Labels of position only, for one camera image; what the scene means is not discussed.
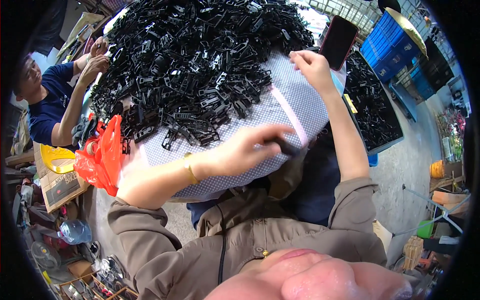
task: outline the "plastic bottle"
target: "plastic bottle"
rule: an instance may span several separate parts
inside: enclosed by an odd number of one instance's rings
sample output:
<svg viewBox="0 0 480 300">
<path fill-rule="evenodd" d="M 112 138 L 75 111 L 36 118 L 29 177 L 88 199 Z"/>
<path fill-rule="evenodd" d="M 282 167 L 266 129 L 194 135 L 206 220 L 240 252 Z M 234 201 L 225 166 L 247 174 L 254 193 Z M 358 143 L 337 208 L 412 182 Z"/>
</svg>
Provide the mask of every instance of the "plastic bottle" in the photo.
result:
<svg viewBox="0 0 480 300">
<path fill-rule="evenodd" d="M 70 245 L 92 241 L 92 231 L 89 225 L 82 220 L 67 220 L 63 222 L 57 235 Z"/>
</svg>

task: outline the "smartphone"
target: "smartphone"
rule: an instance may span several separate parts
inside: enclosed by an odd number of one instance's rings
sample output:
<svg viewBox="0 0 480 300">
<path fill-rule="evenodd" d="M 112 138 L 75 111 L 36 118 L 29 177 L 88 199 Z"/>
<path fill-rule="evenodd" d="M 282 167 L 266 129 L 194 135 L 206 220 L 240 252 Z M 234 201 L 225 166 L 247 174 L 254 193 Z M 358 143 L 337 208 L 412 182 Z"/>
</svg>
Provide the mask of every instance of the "smartphone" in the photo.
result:
<svg viewBox="0 0 480 300">
<path fill-rule="evenodd" d="M 334 16 L 320 48 L 330 68 L 339 71 L 347 59 L 358 34 L 358 27 L 340 16 Z"/>
</svg>

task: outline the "green bucket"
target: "green bucket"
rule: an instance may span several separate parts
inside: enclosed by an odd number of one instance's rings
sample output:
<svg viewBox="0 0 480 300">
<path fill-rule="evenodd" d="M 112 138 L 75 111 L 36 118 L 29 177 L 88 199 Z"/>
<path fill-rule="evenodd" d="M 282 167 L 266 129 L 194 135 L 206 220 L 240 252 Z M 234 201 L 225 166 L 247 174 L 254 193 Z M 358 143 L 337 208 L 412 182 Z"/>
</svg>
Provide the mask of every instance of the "green bucket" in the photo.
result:
<svg viewBox="0 0 480 300">
<path fill-rule="evenodd" d="M 419 226 L 422 226 L 423 224 L 427 224 L 430 221 L 431 220 L 421 221 L 419 223 Z M 417 229 L 417 236 L 422 239 L 429 239 L 432 236 L 433 224 L 434 223 L 430 223 L 428 225 L 423 226 L 422 228 Z"/>
</svg>

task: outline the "red phone case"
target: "red phone case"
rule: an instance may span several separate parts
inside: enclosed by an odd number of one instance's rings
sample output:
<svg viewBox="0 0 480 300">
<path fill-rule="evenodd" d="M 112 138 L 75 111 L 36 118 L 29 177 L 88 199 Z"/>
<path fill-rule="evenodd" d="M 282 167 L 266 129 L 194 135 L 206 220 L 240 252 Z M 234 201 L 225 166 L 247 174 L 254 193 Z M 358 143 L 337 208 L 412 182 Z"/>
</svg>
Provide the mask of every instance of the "red phone case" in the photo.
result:
<svg viewBox="0 0 480 300">
<path fill-rule="evenodd" d="M 328 28 L 327 34 L 325 35 L 325 39 L 324 39 L 324 41 L 323 41 L 323 43 L 322 43 L 322 46 L 320 47 L 319 53 L 322 53 L 322 49 L 324 48 L 325 42 L 326 42 L 327 39 L 328 39 L 328 35 L 330 34 L 330 30 L 331 30 L 332 27 L 334 26 L 335 20 L 338 20 L 339 18 L 340 18 L 340 19 L 343 19 L 343 20 L 345 20 L 345 21 L 347 21 L 347 22 L 350 23 L 350 21 L 348 21 L 348 20 L 346 20 L 346 19 L 344 19 L 344 18 L 342 18 L 342 17 L 340 17 L 340 16 L 338 16 L 338 15 L 334 16 L 333 19 L 332 19 L 332 21 L 330 22 L 330 27 Z M 352 43 L 350 44 L 350 47 L 348 48 L 348 51 L 347 51 L 345 57 L 343 58 L 342 63 L 340 64 L 340 68 L 338 68 L 338 69 L 331 68 L 332 70 L 334 70 L 334 71 L 339 71 L 339 70 L 342 68 L 342 66 L 343 66 L 343 64 L 345 63 L 345 61 L 347 60 L 347 56 L 348 56 L 348 54 L 350 53 L 350 49 L 352 48 L 353 43 L 355 43 L 355 39 L 357 38 L 357 35 L 358 35 L 358 33 L 359 33 L 358 27 L 356 27 L 356 29 L 357 29 L 357 31 L 355 32 L 355 36 L 353 37 Z"/>
</svg>

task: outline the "man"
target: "man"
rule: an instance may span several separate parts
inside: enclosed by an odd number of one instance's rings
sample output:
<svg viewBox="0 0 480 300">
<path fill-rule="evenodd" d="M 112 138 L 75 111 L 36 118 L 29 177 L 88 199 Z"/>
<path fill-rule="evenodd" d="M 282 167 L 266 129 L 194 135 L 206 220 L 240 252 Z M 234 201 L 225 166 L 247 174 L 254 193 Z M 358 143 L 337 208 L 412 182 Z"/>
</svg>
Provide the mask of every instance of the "man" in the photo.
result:
<svg viewBox="0 0 480 300">
<path fill-rule="evenodd" d="M 72 150 L 72 129 L 77 125 L 88 85 L 108 67 L 107 42 L 100 37 L 90 53 L 79 59 L 48 68 L 43 75 L 35 61 L 27 56 L 15 75 L 13 93 L 17 101 L 28 102 L 29 130 L 37 143 Z M 72 88 L 68 82 L 80 74 Z"/>
<path fill-rule="evenodd" d="M 224 194 L 225 200 L 203 211 L 199 237 L 182 247 L 165 228 L 165 201 L 211 176 L 246 172 L 280 153 L 280 146 L 268 141 L 294 133 L 282 124 L 240 129 L 216 148 L 142 169 L 120 186 L 107 218 L 122 243 L 125 277 L 138 300 L 411 297 L 406 278 L 384 268 L 385 250 L 372 226 L 377 185 L 327 60 L 311 51 L 291 52 L 290 58 L 320 94 L 330 118 L 340 183 L 327 224 L 299 221 L 308 216 L 289 215 L 265 189 L 252 188 L 231 198 Z"/>
</svg>

